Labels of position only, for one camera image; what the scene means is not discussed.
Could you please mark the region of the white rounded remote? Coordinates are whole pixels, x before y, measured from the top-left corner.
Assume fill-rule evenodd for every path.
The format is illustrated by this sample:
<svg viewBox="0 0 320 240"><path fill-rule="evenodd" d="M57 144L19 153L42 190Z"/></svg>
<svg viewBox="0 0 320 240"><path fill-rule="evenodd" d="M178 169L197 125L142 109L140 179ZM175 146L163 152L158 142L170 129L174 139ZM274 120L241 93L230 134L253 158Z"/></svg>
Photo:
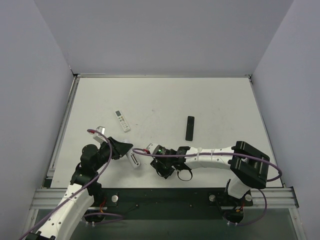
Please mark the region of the white rounded remote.
<svg viewBox="0 0 320 240"><path fill-rule="evenodd" d="M133 152L133 147L125 154L133 169L137 169L141 165L140 159Z"/></svg>

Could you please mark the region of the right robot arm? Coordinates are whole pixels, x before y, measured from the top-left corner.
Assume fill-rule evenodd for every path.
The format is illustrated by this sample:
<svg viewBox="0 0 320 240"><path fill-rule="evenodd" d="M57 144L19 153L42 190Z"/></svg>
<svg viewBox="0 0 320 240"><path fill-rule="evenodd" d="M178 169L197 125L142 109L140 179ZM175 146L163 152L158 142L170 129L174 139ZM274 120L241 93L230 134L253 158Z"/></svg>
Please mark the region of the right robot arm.
<svg viewBox="0 0 320 240"><path fill-rule="evenodd" d="M153 155L150 165L165 179L173 172L191 172L199 168L232 171L235 177L227 182L226 190L236 199L241 199L250 189L262 190L267 185L269 165L253 157L267 162L270 157L245 141L237 141L226 148L180 146L177 150L151 143L146 150Z"/></svg>

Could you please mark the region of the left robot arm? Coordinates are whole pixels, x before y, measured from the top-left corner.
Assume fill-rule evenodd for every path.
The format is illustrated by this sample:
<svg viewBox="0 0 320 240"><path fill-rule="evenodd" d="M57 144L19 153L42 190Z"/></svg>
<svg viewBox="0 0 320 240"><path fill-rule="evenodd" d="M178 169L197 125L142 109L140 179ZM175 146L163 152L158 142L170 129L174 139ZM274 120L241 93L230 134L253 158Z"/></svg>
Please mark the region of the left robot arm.
<svg viewBox="0 0 320 240"><path fill-rule="evenodd" d="M58 206L20 239L69 240L88 208L101 204L106 199L102 185L98 183L102 172L111 160L125 156L133 146L104 135L101 135L100 147L95 144L84 146L80 163L76 166Z"/></svg>

